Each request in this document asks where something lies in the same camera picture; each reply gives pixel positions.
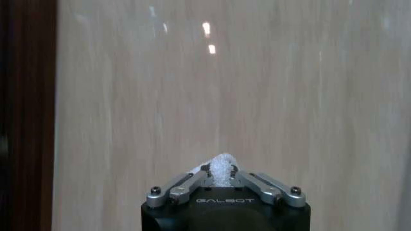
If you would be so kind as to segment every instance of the white foam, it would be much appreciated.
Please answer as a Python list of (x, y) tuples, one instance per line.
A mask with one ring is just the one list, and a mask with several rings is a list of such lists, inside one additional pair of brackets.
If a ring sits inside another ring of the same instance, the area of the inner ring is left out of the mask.
[(215, 187), (229, 187), (229, 172), (233, 170), (232, 165), (237, 165), (237, 161), (235, 157), (228, 154), (223, 153), (213, 157), (209, 161), (201, 163), (191, 173), (197, 173), (200, 171), (200, 166), (207, 165), (209, 163), (209, 171), (213, 177), (213, 186)]

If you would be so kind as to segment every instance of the screw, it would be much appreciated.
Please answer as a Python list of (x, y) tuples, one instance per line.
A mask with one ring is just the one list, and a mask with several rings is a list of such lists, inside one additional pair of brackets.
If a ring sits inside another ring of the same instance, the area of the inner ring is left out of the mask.
[(301, 189), (297, 186), (292, 186), (289, 192), (292, 195), (301, 195)]
[(153, 186), (151, 189), (152, 195), (159, 195), (161, 193), (161, 188), (159, 186)]

